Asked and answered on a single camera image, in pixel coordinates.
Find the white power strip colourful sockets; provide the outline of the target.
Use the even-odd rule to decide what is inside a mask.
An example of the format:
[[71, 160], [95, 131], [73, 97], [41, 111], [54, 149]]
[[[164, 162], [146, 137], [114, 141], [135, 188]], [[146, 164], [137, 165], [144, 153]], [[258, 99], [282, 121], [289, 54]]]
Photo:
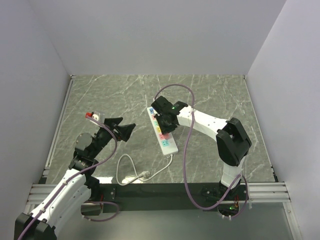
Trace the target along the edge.
[[147, 113], [148, 113], [149, 119], [151, 121], [151, 125], [154, 130], [154, 133], [156, 135], [156, 139], [157, 139], [159, 146], [161, 148], [162, 154], [164, 156], [177, 154], [179, 152], [179, 150], [178, 150], [176, 142], [173, 138], [173, 135], [171, 133], [162, 134], [162, 132], [161, 132], [159, 123], [155, 118], [157, 112], [152, 107], [148, 107]]

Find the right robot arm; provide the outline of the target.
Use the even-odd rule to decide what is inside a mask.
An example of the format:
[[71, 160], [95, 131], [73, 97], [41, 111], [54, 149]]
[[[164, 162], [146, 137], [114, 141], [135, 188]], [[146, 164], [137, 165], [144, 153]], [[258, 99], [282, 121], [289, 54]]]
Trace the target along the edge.
[[172, 104], [163, 96], [157, 98], [151, 107], [163, 134], [184, 126], [207, 135], [217, 143], [218, 155], [223, 161], [219, 193], [226, 200], [232, 199], [240, 184], [239, 179], [234, 179], [241, 174], [244, 158], [252, 146], [241, 121], [235, 117], [229, 120], [217, 118], [181, 101]]

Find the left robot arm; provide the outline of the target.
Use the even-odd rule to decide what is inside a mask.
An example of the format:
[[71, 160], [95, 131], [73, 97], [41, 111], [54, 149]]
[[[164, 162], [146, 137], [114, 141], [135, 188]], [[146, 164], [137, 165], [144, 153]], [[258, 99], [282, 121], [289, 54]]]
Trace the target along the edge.
[[96, 112], [88, 112], [85, 117], [99, 127], [97, 133], [77, 137], [73, 159], [63, 178], [35, 209], [17, 217], [14, 239], [56, 240], [84, 202], [101, 196], [100, 181], [92, 176], [101, 165], [95, 158], [111, 140], [127, 142], [136, 124], [121, 125], [122, 117], [103, 118]]

